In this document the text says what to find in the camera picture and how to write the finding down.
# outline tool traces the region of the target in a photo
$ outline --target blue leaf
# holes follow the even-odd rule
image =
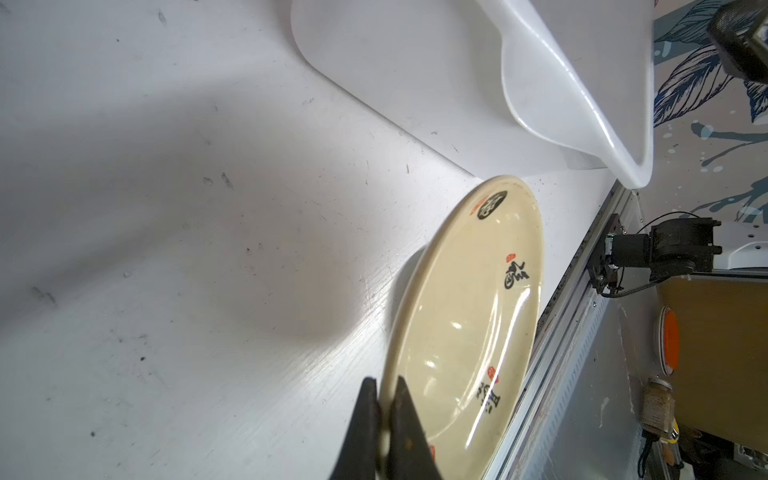
[[[654,101],[654,126],[696,110],[731,80],[733,77],[723,71],[714,45],[697,48],[659,88]]]
[[[750,98],[752,121],[768,109],[768,85],[756,81],[744,81],[746,95]]]
[[[682,41],[685,43],[709,45],[712,42],[707,36],[707,27],[717,9],[725,3],[727,3],[726,0],[702,0],[694,5],[670,31],[661,35],[655,42]],[[730,22],[733,22],[730,28],[736,30],[736,32],[744,33],[754,23],[756,15],[757,12],[755,10],[738,14],[736,21],[733,22],[734,19],[730,19]]]
[[[694,5],[670,31],[661,35],[656,41],[683,41],[708,45],[711,42],[707,37],[707,26],[712,15],[715,15],[723,3],[725,3],[724,0],[702,0]]]

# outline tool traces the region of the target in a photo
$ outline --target orange round object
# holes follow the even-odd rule
[[[680,327],[677,325],[677,314],[672,309],[664,313],[663,334],[664,363],[675,370],[680,361]]]

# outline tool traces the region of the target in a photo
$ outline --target scratched white surface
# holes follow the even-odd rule
[[[2,4],[0,478],[325,478],[480,180],[310,68],[288,2]],[[526,181],[543,309],[614,178]]]

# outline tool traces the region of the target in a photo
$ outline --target oval plate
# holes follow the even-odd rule
[[[416,267],[397,313],[382,380],[413,397],[441,476],[480,478],[517,402],[541,295],[541,217],[516,177],[477,186]]]

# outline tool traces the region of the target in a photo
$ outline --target wooden surface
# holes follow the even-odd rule
[[[661,294],[680,323],[677,421],[768,452],[768,283],[674,278]]]

